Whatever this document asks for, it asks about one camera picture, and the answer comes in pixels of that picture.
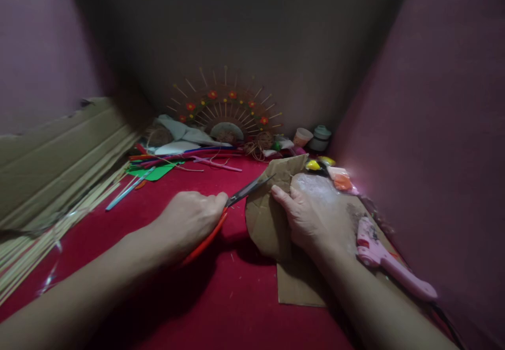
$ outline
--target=scissor blade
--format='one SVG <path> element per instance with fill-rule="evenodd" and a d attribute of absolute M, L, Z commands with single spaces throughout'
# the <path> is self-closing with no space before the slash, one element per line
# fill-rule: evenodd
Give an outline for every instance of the scissor blade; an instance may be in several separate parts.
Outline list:
<path fill-rule="evenodd" d="M 246 196 L 248 196 L 249 194 L 251 194 L 253 191 L 256 191 L 261 186 L 263 186 L 266 182 L 268 182 L 270 179 L 272 179 L 274 177 L 274 175 L 268 177 L 267 179 L 265 179 L 265 180 L 263 180 L 261 182 L 258 182 L 259 178 L 261 178 L 261 176 L 259 176 L 254 181 L 252 181 L 250 184 L 248 184 L 243 189 L 241 189 L 240 191 L 238 191 L 230 199 L 228 199 L 227 206 L 230 207 L 230 206 L 234 205 L 236 202 L 242 200 L 243 198 L 245 198 Z"/>

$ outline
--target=pink glue gun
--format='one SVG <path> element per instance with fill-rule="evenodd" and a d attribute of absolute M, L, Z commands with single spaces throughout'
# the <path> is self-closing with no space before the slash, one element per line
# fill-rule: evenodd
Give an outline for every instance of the pink glue gun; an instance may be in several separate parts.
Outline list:
<path fill-rule="evenodd" d="M 400 282 L 412 295 L 423 301 L 435 300 L 437 292 L 427 282 L 423 282 L 403 267 L 380 243 L 377 231 L 368 219 L 362 217 L 358 225 L 358 258 L 368 267 L 382 266 L 398 282 Z"/>

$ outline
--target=gray wall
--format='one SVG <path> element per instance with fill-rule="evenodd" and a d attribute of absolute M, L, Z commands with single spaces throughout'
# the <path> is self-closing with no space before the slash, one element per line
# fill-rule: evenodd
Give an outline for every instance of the gray wall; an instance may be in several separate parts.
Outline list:
<path fill-rule="evenodd" d="M 0 135 L 20 133 L 114 88 L 73 0 L 0 0 Z"/>
<path fill-rule="evenodd" d="M 332 149 L 473 349 L 505 348 L 504 13 L 405 0 Z"/>
<path fill-rule="evenodd" d="M 163 109 L 182 75 L 202 84 L 198 66 L 274 94 L 286 134 L 334 127 L 371 35 L 399 0 L 81 0 L 108 47 L 121 55 L 151 101 Z M 104 10 L 110 20 L 102 20 Z"/>

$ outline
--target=sunburst decoration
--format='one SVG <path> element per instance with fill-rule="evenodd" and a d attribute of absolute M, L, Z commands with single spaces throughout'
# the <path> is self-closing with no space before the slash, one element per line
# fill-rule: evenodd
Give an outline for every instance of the sunburst decoration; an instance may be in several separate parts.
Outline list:
<path fill-rule="evenodd" d="M 231 130 L 241 139 L 255 136 L 262 131 L 272 134 L 278 133 L 282 123 L 278 120 L 282 112 L 274 112 L 276 103 L 272 102 L 272 94 L 262 97 L 263 86 L 254 88 L 255 77 L 252 76 L 250 85 L 246 89 L 237 86 L 238 72 L 235 83 L 228 82 L 228 67 L 224 67 L 224 82 L 216 78 L 212 70 L 212 77 L 207 79 L 202 68 L 199 68 L 203 86 L 196 87 L 187 78 L 185 82 L 190 90 L 182 90 L 173 84 L 177 91 L 170 100 L 174 104 L 167 105 L 173 111 L 170 114 L 186 124 L 205 127 L 206 132 L 215 134 L 217 130 Z"/>

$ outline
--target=table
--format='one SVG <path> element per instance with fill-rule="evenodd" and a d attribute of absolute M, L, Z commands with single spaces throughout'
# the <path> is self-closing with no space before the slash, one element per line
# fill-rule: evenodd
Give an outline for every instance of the table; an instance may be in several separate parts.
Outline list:
<path fill-rule="evenodd" d="M 185 168 L 205 172 L 174 169 L 105 212 L 113 193 L 65 235 L 63 253 L 51 251 L 5 302 L 0 321 L 36 297 L 56 262 L 58 282 L 149 224 L 177 192 L 231 195 L 267 164 L 244 157 L 228 165 L 243 172 L 187 162 Z M 88 348 L 352 349 L 356 338 L 341 311 L 278 303 L 275 263 L 261 256 L 248 236 L 245 201 L 234 208 L 199 259 L 175 272 L 159 272 L 111 313 Z"/>

